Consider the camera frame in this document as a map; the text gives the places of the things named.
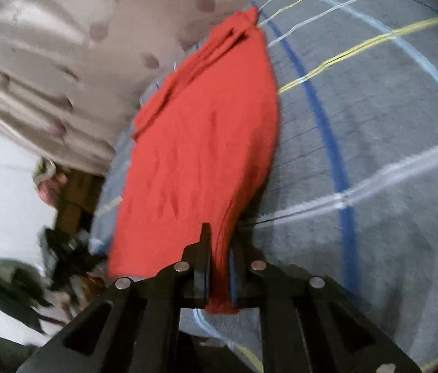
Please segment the red knitted garment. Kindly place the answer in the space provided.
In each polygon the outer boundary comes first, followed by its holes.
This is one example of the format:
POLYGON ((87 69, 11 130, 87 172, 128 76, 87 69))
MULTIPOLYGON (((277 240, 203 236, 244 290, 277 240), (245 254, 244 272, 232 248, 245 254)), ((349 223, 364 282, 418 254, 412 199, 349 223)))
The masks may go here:
POLYGON ((165 77, 136 115, 135 143, 108 272, 147 278, 211 228, 207 311, 234 312, 228 252, 236 223, 264 185, 279 126, 276 78, 258 10, 224 19, 165 77))

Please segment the dark green bag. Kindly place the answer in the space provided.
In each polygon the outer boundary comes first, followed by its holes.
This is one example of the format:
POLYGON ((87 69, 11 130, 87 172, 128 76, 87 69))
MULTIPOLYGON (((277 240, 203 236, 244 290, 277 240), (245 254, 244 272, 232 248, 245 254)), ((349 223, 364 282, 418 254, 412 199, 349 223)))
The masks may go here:
POLYGON ((13 259, 0 259, 0 311, 39 334, 49 318, 36 311, 50 307, 38 271, 13 259))

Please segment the grey plaid bed sheet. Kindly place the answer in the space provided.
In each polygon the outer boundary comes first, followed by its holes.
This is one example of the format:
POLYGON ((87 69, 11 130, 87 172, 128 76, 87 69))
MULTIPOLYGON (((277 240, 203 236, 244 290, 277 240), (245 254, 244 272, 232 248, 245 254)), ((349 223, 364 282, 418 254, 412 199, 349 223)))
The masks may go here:
POLYGON ((276 160, 239 229, 328 274, 438 366, 438 0, 120 0, 109 32, 160 75, 254 5, 282 87, 276 160))

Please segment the beige leaf pattern curtain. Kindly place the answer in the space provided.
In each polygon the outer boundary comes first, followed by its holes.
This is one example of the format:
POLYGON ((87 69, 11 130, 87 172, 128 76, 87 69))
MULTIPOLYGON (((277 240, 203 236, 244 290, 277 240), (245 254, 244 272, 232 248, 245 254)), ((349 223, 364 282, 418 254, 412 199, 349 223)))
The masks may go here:
POLYGON ((0 0, 0 132, 103 175, 151 81, 250 0, 0 0))

